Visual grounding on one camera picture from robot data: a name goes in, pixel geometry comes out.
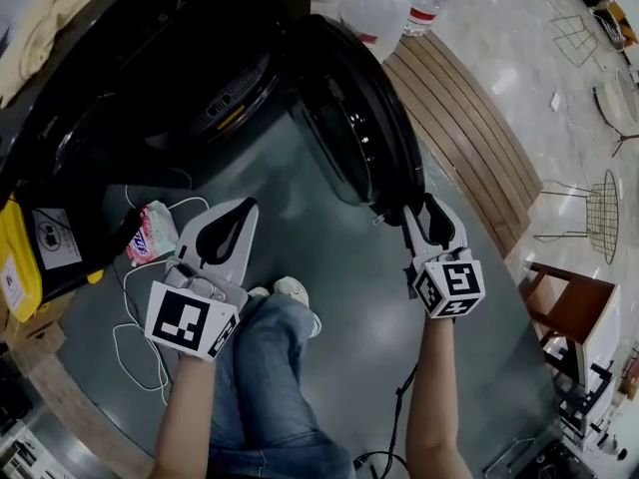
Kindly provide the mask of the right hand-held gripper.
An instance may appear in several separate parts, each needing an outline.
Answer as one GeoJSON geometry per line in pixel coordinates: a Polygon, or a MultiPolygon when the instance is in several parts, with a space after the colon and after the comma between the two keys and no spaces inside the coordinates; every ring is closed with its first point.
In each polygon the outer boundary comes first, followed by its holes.
{"type": "Polygon", "coordinates": [[[428,214],[425,234],[414,211],[402,208],[404,239],[414,258],[411,285],[430,319],[468,315],[486,295],[480,261],[472,257],[465,226],[449,206],[425,194],[424,208],[428,214]],[[446,252],[434,256],[434,246],[446,252]]]}

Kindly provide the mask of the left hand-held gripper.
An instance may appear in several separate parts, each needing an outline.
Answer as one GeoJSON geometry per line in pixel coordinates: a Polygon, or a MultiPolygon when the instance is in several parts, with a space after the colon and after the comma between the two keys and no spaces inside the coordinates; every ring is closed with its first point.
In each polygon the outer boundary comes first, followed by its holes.
{"type": "Polygon", "coordinates": [[[244,281],[259,219],[253,198],[204,211],[184,227],[162,280],[152,283],[144,325],[154,343],[214,361],[249,301],[244,281]]]}

